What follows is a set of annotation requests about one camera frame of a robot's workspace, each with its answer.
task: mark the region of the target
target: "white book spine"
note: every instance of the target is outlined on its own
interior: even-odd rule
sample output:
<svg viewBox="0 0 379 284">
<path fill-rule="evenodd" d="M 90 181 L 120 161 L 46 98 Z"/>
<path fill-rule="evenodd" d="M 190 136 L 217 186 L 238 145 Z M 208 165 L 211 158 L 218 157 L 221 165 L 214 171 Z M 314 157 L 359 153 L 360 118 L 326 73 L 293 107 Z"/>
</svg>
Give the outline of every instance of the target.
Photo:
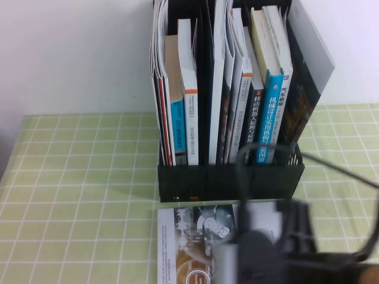
<svg viewBox="0 0 379 284">
<path fill-rule="evenodd" d="M 219 122 L 221 110 L 221 90 L 224 76 L 225 60 L 215 60 L 213 70 L 212 106 L 209 132 L 209 164 L 216 164 L 217 140 L 219 138 Z"/>
<path fill-rule="evenodd" d="M 171 150 L 171 163 L 173 166 L 176 166 L 175 161 L 175 146 L 174 146 L 174 132 L 172 132 L 172 119 L 171 119 L 171 100 L 170 100 L 170 91 L 168 88 L 168 77 L 165 77 L 165 88 L 166 88 L 166 106 L 167 106 L 167 122 L 168 122 L 168 136 L 170 139 L 170 150 Z"/>
<path fill-rule="evenodd" d="M 243 125 L 243 119 L 245 117 L 250 83 L 251 83 L 251 75 L 242 76 L 240 88 L 239 88 L 235 121 L 234 121 L 234 126 L 233 126 L 232 141 L 230 143 L 230 150 L 229 150 L 229 157 L 228 157 L 229 163 L 235 163 L 237 161 L 239 141 L 241 139 L 242 125 Z"/>
<path fill-rule="evenodd" d="M 280 130 L 280 125 L 283 118 L 285 102 L 287 101 L 288 90 L 290 88 L 291 78 L 293 70 L 285 70 L 283 75 L 282 88 L 280 90 L 277 114 L 275 115 L 274 128 L 272 129 L 271 141 L 270 144 L 276 145 L 278 141 L 278 135 Z M 274 158 L 275 150 L 270 149 L 267 155 L 267 163 L 272 163 Z"/>
<path fill-rule="evenodd" d="M 185 129 L 188 165 L 199 164 L 197 93 L 185 94 Z"/>
</svg>

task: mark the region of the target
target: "table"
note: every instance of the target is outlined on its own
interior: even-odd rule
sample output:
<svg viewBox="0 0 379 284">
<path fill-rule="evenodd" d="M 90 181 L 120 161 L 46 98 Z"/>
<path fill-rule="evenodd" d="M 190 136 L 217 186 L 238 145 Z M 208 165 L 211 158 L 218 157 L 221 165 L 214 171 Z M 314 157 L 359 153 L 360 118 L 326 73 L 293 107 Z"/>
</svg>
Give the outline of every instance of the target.
<svg viewBox="0 0 379 284">
<path fill-rule="evenodd" d="M 319 106 L 300 148 L 379 180 L 378 123 L 379 105 Z M 156 283 L 156 210 L 193 205 L 159 202 L 158 139 L 151 112 L 25 117 L 0 184 L 0 284 Z M 295 197 L 320 249 L 356 250 L 376 193 L 304 162 Z"/>
</svg>

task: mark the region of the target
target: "green grid tablecloth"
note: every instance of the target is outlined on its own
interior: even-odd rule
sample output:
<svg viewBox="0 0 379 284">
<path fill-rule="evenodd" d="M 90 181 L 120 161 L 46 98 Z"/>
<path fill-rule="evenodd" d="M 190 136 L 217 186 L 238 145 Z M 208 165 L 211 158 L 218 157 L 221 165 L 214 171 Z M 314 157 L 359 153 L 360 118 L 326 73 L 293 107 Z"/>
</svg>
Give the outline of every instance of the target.
<svg viewBox="0 0 379 284">
<path fill-rule="evenodd" d="M 319 106 L 300 148 L 378 180 L 378 123 L 379 105 Z M 356 250 L 375 192 L 304 162 L 295 197 L 320 249 Z M 157 163 L 153 113 L 25 117 L 0 185 L 0 284 L 156 283 L 156 210 L 199 204 L 160 204 Z"/>
</svg>

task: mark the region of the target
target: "blurry black object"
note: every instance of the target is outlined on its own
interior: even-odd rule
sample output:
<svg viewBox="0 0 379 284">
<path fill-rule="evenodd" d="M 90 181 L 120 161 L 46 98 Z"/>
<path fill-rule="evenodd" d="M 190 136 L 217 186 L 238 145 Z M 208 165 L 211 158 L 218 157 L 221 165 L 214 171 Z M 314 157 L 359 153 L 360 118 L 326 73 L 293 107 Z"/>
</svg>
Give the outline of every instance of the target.
<svg viewBox="0 0 379 284">
<path fill-rule="evenodd" d="M 317 251 L 309 206 L 299 201 L 278 202 L 285 221 L 280 240 L 272 244 L 268 237 L 250 229 L 250 212 L 246 208 L 248 183 L 244 157 L 247 150 L 262 147 L 250 144 L 240 149 L 237 176 L 241 202 L 238 207 L 237 282 L 238 284 L 374 284 L 379 283 L 379 266 L 363 264 L 375 249 L 379 237 L 379 207 L 374 229 L 363 247 L 355 253 L 321 253 Z M 267 145 L 276 151 L 290 151 L 284 146 Z M 337 170 L 378 190 L 379 185 L 317 157 L 302 153 L 314 162 Z"/>
</svg>

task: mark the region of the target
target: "book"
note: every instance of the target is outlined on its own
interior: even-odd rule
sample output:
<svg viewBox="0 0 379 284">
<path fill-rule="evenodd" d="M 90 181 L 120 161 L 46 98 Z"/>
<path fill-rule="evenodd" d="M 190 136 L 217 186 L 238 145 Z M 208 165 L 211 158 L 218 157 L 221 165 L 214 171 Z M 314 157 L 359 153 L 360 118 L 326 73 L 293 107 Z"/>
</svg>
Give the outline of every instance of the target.
<svg viewBox="0 0 379 284">
<path fill-rule="evenodd" d="M 210 126 L 209 126 L 209 153 L 208 163 L 216 164 L 217 141 L 219 138 L 219 123 L 221 110 L 221 93 L 223 86 L 223 72 L 225 63 L 225 4 L 226 0 L 216 0 L 213 22 L 213 60 L 210 69 L 213 76 L 211 85 Z"/>
<path fill-rule="evenodd" d="M 196 65 L 192 53 L 191 20 L 178 20 L 178 54 L 184 90 L 188 165 L 199 164 Z"/>
<path fill-rule="evenodd" d="M 248 55 L 252 65 L 253 76 L 251 77 L 251 86 L 249 89 L 245 118 L 243 120 L 243 136 L 240 141 L 240 146 L 255 142 L 255 136 L 258 129 L 259 114 L 261 113 L 261 105 L 264 97 L 264 86 L 262 83 L 261 72 L 259 70 L 258 61 L 255 57 L 249 29 L 245 27 L 243 30 L 245 33 Z M 245 163 L 250 164 L 251 162 L 252 154 L 250 151 L 247 151 L 245 154 Z"/>
<path fill-rule="evenodd" d="M 167 141 L 167 125 L 164 124 L 165 118 L 165 108 L 164 104 L 162 104 L 162 96 L 161 92 L 161 84 L 160 84 L 160 73 L 159 73 L 159 64 L 158 64 L 158 15 L 160 11 L 162 1 L 156 1 L 153 7 L 153 28 L 151 34 L 151 42 L 150 42 L 150 75 L 152 78 L 152 87 L 155 99 L 155 110 L 156 117 L 158 121 L 158 129 L 159 129 L 159 142 L 160 149 L 163 158 L 164 165 L 169 165 L 168 157 L 168 141 Z"/>
<path fill-rule="evenodd" d="M 293 0 L 287 19 L 293 77 L 284 109 L 279 143 L 293 150 L 308 123 L 335 64 L 303 4 Z M 275 153 L 286 163 L 290 153 Z"/>
<path fill-rule="evenodd" d="M 263 10 L 251 9 L 252 16 L 252 40 L 258 59 L 259 70 L 265 86 L 265 100 L 263 104 L 261 126 L 258 142 L 269 144 L 277 113 L 280 90 L 283 82 L 283 74 L 279 61 L 275 54 L 274 44 Z M 268 149 L 260 147 L 256 154 L 256 163 L 267 163 Z"/>
<path fill-rule="evenodd" d="M 227 163 L 227 159 L 229 157 L 230 144 L 232 140 L 232 132 L 234 126 L 235 112 L 237 108 L 238 101 L 238 90 L 239 84 L 241 82 L 242 75 L 242 65 L 243 65 L 243 50 L 241 48 L 241 44 L 239 43 L 239 39 L 236 36 L 236 27 L 234 17 L 236 14 L 241 14 L 240 8 L 235 8 L 231 10 L 231 17 L 229 16 L 229 21 L 231 23 L 231 38 L 232 44 L 235 50 L 235 61 L 233 66 L 233 77 L 232 77 L 232 86 L 230 88 L 230 103 L 229 110 L 227 115 L 227 123 L 226 123 L 226 138 L 224 143 L 224 153 L 223 153 L 223 164 Z"/>
<path fill-rule="evenodd" d="M 175 166 L 174 132 L 171 120 L 170 91 L 165 67 L 165 36 L 167 35 L 168 0 L 162 0 L 158 13 L 158 70 L 161 103 L 163 109 L 163 125 L 165 126 L 168 165 Z"/>
<path fill-rule="evenodd" d="M 231 0 L 227 0 L 225 6 L 226 13 L 226 28 L 225 33 L 225 64 L 224 64 L 224 79 L 221 95 L 221 110 L 219 122 L 219 138 L 217 139 L 217 156 L 216 164 L 223 163 L 224 145 L 226 136 L 227 116 L 229 111 L 230 91 L 232 88 L 233 68 L 235 63 L 235 46 L 233 43 L 233 27 L 231 15 Z"/>
<path fill-rule="evenodd" d="M 248 101 L 249 88 L 252 77 L 252 64 L 248 55 L 246 47 L 246 39 L 244 27 L 242 24 L 241 9 L 233 9 L 233 19 L 235 23 L 235 35 L 237 45 L 243 54 L 242 74 L 238 76 L 238 96 L 235 113 L 232 118 L 232 131 L 230 136 L 230 149 L 229 156 L 227 157 L 228 163 L 235 163 L 237 160 L 237 153 L 239 148 L 239 142 L 242 133 L 243 119 L 245 117 L 246 103 Z"/>
<path fill-rule="evenodd" d="M 276 243 L 284 219 L 276 203 L 251 203 L 248 210 L 252 229 Z M 236 234 L 236 220 L 237 205 L 159 209 L 158 284 L 210 284 L 222 277 L 223 271 L 214 264 L 219 246 Z"/>
<path fill-rule="evenodd" d="M 274 128 L 272 129 L 270 144 L 276 145 L 279 135 L 279 129 L 282 122 L 285 103 L 287 101 L 288 90 L 292 78 L 292 61 L 290 46 L 288 44 L 287 34 L 285 32 L 282 17 L 279 14 L 277 6 L 263 7 L 263 11 L 268 19 L 269 28 L 274 42 L 275 51 L 283 72 L 283 82 L 280 90 L 277 114 L 275 116 Z M 267 163 L 271 163 L 274 158 L 274 149 L 268 151 Z"/>
<path fill-rule="evenodd" d="M 174 128 L 176 164 L 187 164 L 182 79 L 178 55 L 178 36 L 165 38 L 165 66 L 170 90 L 171 120 Z"/>
</svg>

